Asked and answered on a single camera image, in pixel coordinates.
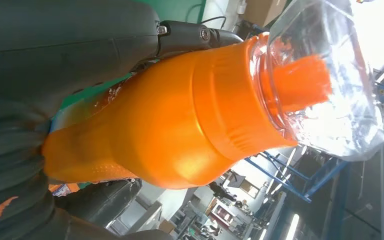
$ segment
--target cardboard box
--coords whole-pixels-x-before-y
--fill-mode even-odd
[[[68,194],[75,193],[79,190],[77,183],[67,183],[67,184],[49,184],[48,190],[52,195],[57,197],[67,196]]]
[[[163,231],[166,234],[170,234],[175,228],[176,226],[167,220],[163,220],[158,227],[159,230]]]
[[[265,27],[283,12],[287,0],[246,0],[246,2],[248,5],[243,19]]]

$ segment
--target fluorescent light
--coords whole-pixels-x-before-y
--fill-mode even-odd
[[[276,177],[276,175],[277,175],[278,173],[279,173],[279,170],[276,171],[276,173],[274,174],[274,176]],[[271,181],[270,181],[270,183],[268,184],[267,189],[265,190],[265,194],[268,194],[268,193],[269,193],[270,188],[272,187],[274,181],[275,181],[275,179],[272,178]]]
[[[286,180],[289,180],[290,177],[291,177],[291,174],[289,174],[288,176],[286,176],[286,178],[282,180],[282,183],[286,183]],[[282,187],[282,183],[279,183],[279,185],[277,185],[277,187],[276,187],[273,191],[271,191],[270,194],[271,194],[271,195],[275,194],[275,192],[276,192],[277,190],[279,190],[279,189]]]
[[[292,152],[290,153],[290,156],[289,156],[289,158],[287,159],[287,162],[286,162],[286,166],[289,166],[289,165],[291,164],[292,158],[294,157],[294,154],[295,154],[295,151],[296,151],[296,150],[297,150],[297,148],[294,148],[294,149],[292,150]],[[287,168],[284,167],[284,168],[283,168],[283,172],[282,172],[283,175],[286,174],[286,170],[287,170]]]
[[[307,151],[307,145],[304,145],[304,147],[302,148],[301,155],[304,155],[306,151]]]
[[[262,230],[261,236],[259,237],[259,240],[263,240],[264,239],[264,236],[266,235],[266,232],[267,232],[267,229],[264,228]]]
[[[287,232],[285,240],[293,240],[299,220],[300,216],[298,214],[293,215],[292,222],[290,223],[289,231]]]
[[[110,221],[107,225],[106,225],[106,229],[107,228],[109,228],[111,225],[113,225],[113,223],[115,222],[116,220],[114,219],[114,220],[112,220],[112,221]]]
[[[288,158],[288,160],[287,160],[286,166],[289,166],[289,164],[291,164],[292,158],[294,157],[294,154],[295,154],[295,151],[296,151],[296,150],[297,150],[297,149],[294,148],[294,149],[292,150],[292,152],[290,153],[290,156],[289,156],[289,158]]]

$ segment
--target bottle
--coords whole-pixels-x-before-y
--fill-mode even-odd
[[[54,121],[59,181],[206,185],[239,160],[298,144],[347,161],[384,142],[374,78],[347,0],[293,1],[243,43],[163,59]]]
[[[42,149],[46,174],[68,183],[138,176],[160,187],[189,188],[210,183],[247,156],[296,145],[270,117],[278,109],[268,73],[258,69],[267,41],[261,35],[165,59],[110,88],[87,104],[90,117],[49,134]],[[297,65],[303,67],[289,74]],[[285,97],[289,111],[326,100],[319,93],[329,92],[329,74],[316,56],[273,74],[282,78],[281,98],[306,92]],[[287,83],[295,78],[321,84]]]

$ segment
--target bolt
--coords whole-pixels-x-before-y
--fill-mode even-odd
[[[208,41],[210,39],[210,31],[208,31],[207,28],[201,29],[201,31],[199,32],[199,35],[205,41]]]
[[[158,35],[167,34],[167,27],[166,26],[157,26],[156,32],[158,33]]]

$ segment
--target orange bottle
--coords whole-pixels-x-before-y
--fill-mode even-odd
[[[270,82],[266,53],[255,54],[267,40],[161,60],[115,85],[82,108],[87,119],[49,134],[46,174],[69,183],[138,176],[182,189],[208,184],[252,154],[296,145],[276,115],[326,101],[329,73],[310,56],[273,66]]]

